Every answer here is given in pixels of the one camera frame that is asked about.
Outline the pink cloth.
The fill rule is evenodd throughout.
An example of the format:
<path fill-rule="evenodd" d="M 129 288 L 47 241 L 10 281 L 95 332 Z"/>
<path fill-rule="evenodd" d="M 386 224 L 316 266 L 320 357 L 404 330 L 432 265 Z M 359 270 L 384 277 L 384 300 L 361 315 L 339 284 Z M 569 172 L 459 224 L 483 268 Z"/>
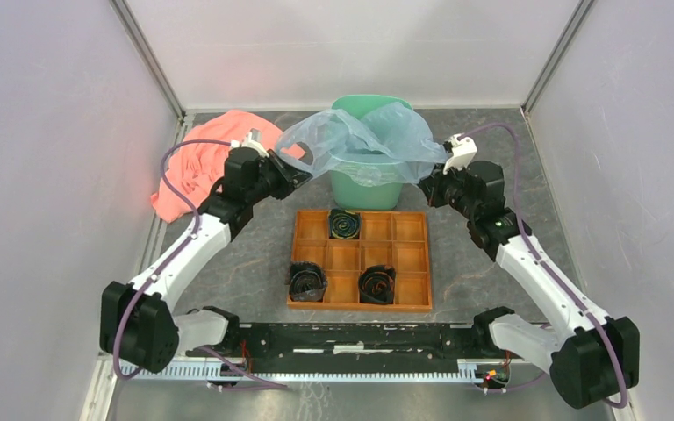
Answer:
<path fill-rule="evenodd" d="M 273 149 L 283 131 L 254 113 L 231 110 L 193 127 L 185 140 L 208 139 L 209 144 L 183 146 L 168 159 L 165 175 L 170 186 L 159 183 L 150 196 L 156 215 L 172 223 L 197 208 L 209 196 L 213 184 L 224 174 L 231 140 L 243 140 L 251 129 L 262 133 L 260 142 Z"/>

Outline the rolled black belt orange stitching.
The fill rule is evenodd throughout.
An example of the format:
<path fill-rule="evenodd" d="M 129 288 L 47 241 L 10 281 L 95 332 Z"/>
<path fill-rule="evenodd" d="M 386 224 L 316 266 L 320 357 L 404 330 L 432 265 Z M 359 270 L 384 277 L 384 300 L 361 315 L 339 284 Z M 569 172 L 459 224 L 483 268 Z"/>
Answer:
<path fill-rule="evenodd" d="M 386 265 L 366 268 L 357 285 L 360 303 L 389 305 L 394 303 L 396 269 Z"/>

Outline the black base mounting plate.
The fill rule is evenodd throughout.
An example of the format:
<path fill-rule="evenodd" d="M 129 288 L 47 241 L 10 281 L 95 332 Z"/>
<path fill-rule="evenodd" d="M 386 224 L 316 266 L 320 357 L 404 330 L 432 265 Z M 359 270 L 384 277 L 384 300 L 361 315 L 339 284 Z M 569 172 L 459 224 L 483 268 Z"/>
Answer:
<path fill-rule="evenodd" d="M 447 323 L 252 323 L 213 348 L 256 374 L 449 374 L 459 360 L 506 358 L 471 326 Z"/>

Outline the rolled black belt yellow stitching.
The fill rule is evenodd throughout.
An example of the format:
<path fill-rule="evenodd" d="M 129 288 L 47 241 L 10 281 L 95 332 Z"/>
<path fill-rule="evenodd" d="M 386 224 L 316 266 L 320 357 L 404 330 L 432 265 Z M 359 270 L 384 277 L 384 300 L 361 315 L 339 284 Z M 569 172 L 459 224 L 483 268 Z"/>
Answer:
<path fill-rule="evenodd" d="M 362 218 L 359 213 L 332 209 L 328 215 L 330 239 L 359 239 L 362 227 Z"/>

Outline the rolled black belt left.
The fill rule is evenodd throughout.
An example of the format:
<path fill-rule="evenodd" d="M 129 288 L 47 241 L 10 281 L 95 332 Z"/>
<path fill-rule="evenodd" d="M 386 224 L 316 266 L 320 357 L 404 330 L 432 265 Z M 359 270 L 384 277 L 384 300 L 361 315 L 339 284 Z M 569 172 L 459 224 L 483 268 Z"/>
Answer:
<path fill-rule="evenodd" d="M 324 269 L 315 262 L 296 261 L 289 267 L 288 294 L 294 302 L 320 303 L 328 287 Z"/>

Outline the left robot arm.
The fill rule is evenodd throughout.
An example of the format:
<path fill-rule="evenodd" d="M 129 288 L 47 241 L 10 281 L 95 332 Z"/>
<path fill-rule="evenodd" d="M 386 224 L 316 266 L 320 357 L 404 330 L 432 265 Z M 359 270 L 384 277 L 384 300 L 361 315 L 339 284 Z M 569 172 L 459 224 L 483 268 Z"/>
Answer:
<path fill-rule="evenodd" d="M 99 342 L 118 378 L 159 373 L 177 356 L 208 346 L 219 357 L 240 348 L 238 318 L 212 307 L 175 316 L 182 295 L 202 268 L 225 249 L 267 198 L 282 200 L 312 179 L 300 160 L 254 146 L 233 148 L 224 174 L 192 208 L 181 236 L 147 269 L 101 295 Z"/>

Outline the orange compartment tray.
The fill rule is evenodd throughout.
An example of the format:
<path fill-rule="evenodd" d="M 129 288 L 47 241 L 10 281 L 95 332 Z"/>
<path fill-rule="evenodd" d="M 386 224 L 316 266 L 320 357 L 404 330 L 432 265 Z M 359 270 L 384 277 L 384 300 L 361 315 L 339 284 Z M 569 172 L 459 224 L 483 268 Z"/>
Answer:
<path fill-rule="evenodd" d="M 287 297 L 287 306 L 293 310 L 429 312 L 434 303 L 426 214 L 364 210 L 360 215 L 355 239 L 333 239 L 328 210 L 297 211 L 291 259 L 324 269 L 327 287 L 317 302 Z M 360 298 L 359 276 L 376 265 L 396 270 L 394 296 L 387 304 Z"/>

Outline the green plastic trash bin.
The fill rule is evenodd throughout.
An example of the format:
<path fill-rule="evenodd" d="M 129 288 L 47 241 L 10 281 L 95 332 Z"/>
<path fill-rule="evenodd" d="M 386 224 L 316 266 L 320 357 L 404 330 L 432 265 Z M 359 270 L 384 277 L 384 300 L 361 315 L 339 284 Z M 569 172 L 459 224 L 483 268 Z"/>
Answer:
<path fill-rule="evenodd" d="M 332 103 L 331 108 L 344 110 L 352 117 L 360 119 L 390 103 L 400 103 L 408 110 L 412 109 L 412 106 L 402 98 L 378 94 L 342 96 Z M 329 175 L 333 199 L 343 209 L 390 211 L 398 204 L 402 183 L 389 182 L 376 186 L 365 186 L 341 172 L 332 171 Z"/>

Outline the translucent blue plastic trash bag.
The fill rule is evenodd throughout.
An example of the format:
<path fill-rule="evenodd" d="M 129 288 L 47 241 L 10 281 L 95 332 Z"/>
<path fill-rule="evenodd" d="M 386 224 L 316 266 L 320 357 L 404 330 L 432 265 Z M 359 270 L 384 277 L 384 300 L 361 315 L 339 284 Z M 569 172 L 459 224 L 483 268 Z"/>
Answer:
<path fill-rule="evenodd" d="M 426 120 L 400 103 L 360 119 L 317 112 L 285 130 L 274 151 L 314 178 L 337 171 L 365 186 L 419 182 L 448 158 Z"/>

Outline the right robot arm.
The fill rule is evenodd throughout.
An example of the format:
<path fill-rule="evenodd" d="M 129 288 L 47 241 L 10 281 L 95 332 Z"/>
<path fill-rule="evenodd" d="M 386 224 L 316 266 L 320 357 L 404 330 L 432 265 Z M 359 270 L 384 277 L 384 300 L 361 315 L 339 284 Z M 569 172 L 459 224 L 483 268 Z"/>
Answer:
<path fill-rule="evenodd" d="M 528 224 L 507 206 L 500 165 L 437 166 L 418 183 L 432 207 L 448 206 L 467 220 L 474 244 L 505 270 L 540 309 L 549 327 L 537 327 L 498 307 L 474 318 L 474 351 L 493 358 L 513 353 L 539 368 L 572 408 L 602 401 L 629 404 L 639 382 L 640 331 L 590 300 L 549 258 Z"/>

